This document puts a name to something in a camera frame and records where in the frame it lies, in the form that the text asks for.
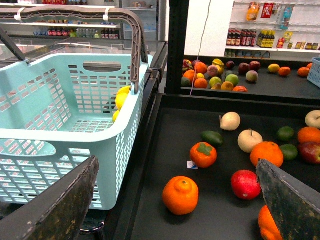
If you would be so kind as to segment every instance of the bottle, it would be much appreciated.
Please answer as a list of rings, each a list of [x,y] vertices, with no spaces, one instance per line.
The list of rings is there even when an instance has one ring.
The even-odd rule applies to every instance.
[[[228,36],[226,38],[226,45],[230,46],[231,45],[231,29],[228,31]]]

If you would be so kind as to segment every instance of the green lime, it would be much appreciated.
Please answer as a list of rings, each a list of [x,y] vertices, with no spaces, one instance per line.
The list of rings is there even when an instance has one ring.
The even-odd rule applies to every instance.
[[[203,131],[201,133],[202,141],[210,144],[211,146],[218,148],[224,144],[224,138],[220,133],[216,131]]]
[[[292,144],[281,145],[280,149],[285,161],[292,161],[298,156],[298,149]]]
[[[187,78],[187,77],[182,77],[182,79],[181,79],[181,87],[191,87],[191,82],[190,82],[190,80],[189,80],[189,78]]]
[[[276,132],[276,137],[282,142],[289,142],[295,135],[292,127],[284,126]]]

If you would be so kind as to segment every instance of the blue basket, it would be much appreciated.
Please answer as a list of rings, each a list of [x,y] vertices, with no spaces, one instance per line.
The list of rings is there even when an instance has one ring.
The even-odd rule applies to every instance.
[[[87,70],[84,63],[120,66]],[[53,54],[0,69],[0,201],[26,204],[89,156],[99,159],[91,209],[116,204],[141,117],[139,91],[117,120],[115,96],[131,84],[131,54]]]
[[[320,57],[312,58],[312,67],[307,79],[320,88]]]

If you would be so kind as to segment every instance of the apple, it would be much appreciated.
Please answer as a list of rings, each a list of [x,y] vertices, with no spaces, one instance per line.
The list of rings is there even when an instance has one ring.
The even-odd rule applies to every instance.
[[[320,129],[320,110],[313,110],[305,116],[305,124]]]
[[[235,67],[235,63],[233,61],[228,61],[225,66],[227,69],[232,70]]]
[[[240,63],[239,68],[238,68],[239,74],[240,75],[245,75],[247,72],[250,71],[250,66],[248,63]]]
[[[247,154],[250,154],[252,149],[263,141],[260,133],[253,131],[252,129],[244,130],[238,136],[238,145],[240,149]]]
[[[256,71],[258,72],[259,69],[261,68],[261,63],[258,61],[252,61],[249,63],[249,68],[251,71]]]
[[[320,164],[320,143],[304,142],[298,145],[302,160],[308,164]]]
[[[231,82],[233,87],[236,87],[239,83],[239,77],[235,74],[230,74],[225,78],[226,82]]]
[[[234,111],[227,112],[220,118],[220,128],[226,131],[234,131],[240,126],[241,118],[238,113]]]
[[[218,76],[214,76],[213,78],[210,79],[209,85],[210,88],[212,88],[215,84],[221,84],[222,85],[222,80]]]

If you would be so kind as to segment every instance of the tangerine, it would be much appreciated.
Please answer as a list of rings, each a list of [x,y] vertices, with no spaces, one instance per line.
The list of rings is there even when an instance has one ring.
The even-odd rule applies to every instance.
[[[286,77],[288,76],[289,74],[291,73],[291,69],[290,67],[287,67],[287,66],[283,66],[279,69],[279,72],[278,74],[282,77]]]
[[[193,69],[197,74],[205,74],[208,71],[207,65],[203,62],[196,62]]]
[[[298,76],[306,78],[308,77],[310,69],[308,67],[301,67],[298,70]]]
[[[306,126],[298,132],[298,142],[303,144],[307,142],[320,143],[320,130],[314,126]]]
[[[176,176],[164,187],[162,200],[164,205],[174,215],[189,214],[193,212],[198,205],[198,186],[189,177]]]
[[[198,76],[194,70],[188,70],[183,74],[183,77],[190,80],[191,84],[193,84],[194,80],[198,79]]]
[[[198,78],[194,82],[194,87],[197,89],[206,89],[208,87],[208,82],[204,78]]]
[[[250,160],[256,167],[260,159],[265,159],[278,168],[284,163],[284,155],[280,147],[272,141],[263,141],[254,146],[250,153]]]
[[[306,67],[307,67],[308,69],[311,69],[311,68],[312,68],[312,62],[309,63]]]
[[[267,205],[263,206],[260,210],[258,224],[264,240],[283,240]]]

